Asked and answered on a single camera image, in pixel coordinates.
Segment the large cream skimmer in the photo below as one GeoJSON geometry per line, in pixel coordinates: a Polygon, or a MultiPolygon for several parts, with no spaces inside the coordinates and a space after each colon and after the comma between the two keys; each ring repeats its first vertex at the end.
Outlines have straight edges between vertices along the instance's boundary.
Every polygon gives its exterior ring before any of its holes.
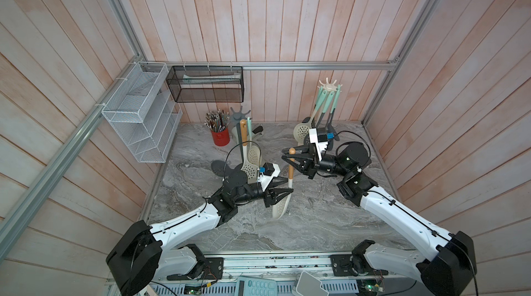
{"type": "MultiPolygon", "coordinates": [[[[289,165],[288,167],[288,187],[290,189],[293,188],[294,172],[295,172],[294,167],[292,165],[289,165]]],[[[273,206],[273,209],[272,209],[273,219],[278,220],[286,213],[290,198],[291,198],[291,194],[288,194],[282,200],[280,200],[279,203],[273,206]]]]}

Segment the grey skimmer front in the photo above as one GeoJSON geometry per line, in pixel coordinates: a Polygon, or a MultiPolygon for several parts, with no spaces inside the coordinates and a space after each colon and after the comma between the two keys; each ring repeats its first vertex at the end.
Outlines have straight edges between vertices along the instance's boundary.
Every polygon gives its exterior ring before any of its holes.
{"type": "Polygon", "coordinates": [[[332,113],[335,106],[335,101],[337,100],[337,94],[339,94],[339,88],[337,88],[335,91],[331,91],[326,99],[325,108],[327,112],[329,112],[329,116],[324,124],[324,128],[327,132],[330,131],[330,123],[333,117],[332,113]]]}

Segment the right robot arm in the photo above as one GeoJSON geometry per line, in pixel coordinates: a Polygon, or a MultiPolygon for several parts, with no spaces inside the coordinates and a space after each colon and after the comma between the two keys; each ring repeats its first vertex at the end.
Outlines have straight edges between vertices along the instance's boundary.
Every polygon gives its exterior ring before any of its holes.
{"type": "Polygon", "coordinates": [[[352,251],[346,275],[361,276],[389,271],[423,283],[434,295],[460,295],[477,283],[474,242],[464,232],[456,234],[438,227],[392,197],[363,169],[371,159],[360,142],[348,142],[337,155],[327,154],[311,143],[283,149],[282,159],[308,178],[323,172],[336,176],[340,194],[383,220],[414,247],[388,248],[365,240],[352,251]]]}

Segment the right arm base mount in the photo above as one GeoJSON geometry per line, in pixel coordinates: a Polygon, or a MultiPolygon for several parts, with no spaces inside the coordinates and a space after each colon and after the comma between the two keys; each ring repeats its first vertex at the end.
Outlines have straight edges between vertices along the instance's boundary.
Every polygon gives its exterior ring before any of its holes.
{"type": "Polygon", "coordinates": [[[351,254],[331,255],[330,261],[333,274],[336,277],[358,277],[368,274],[388,275],[389,271],[375,270],[372,268],[364,257],[368,247],[374,245],[375,243],[376,242],[372,240],[364,240],[352,250],[351,254]]]}

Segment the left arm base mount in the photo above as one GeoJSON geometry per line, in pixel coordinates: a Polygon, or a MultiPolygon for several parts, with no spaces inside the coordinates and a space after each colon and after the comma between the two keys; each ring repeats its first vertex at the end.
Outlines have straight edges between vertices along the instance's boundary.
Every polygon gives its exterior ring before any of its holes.
{"type": "Polygon", "coordinates": [[[170,255],[169,281],[211,279],[223,277],[224,258],[206,257],[196,244],[188,244],[172,250],[170,255]]]}

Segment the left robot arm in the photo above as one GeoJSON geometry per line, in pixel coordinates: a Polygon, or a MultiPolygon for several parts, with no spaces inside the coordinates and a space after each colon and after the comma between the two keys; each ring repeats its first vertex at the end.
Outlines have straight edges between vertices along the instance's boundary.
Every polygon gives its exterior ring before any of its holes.
{"type": "Polygon", "coordinates": [[[277,165],[267,164],[260,172],[257,182],[249,183],[244,171],[234,170],[197,209],[158,224],[132,224],[106,258],[121,295],[136,295],[166,276],[196,279],[207,262],[188,239],[228,222],[241,206],[258,199],[265,207],[275,206],[293,193],[292,179],[280,176],[277,165]]]}

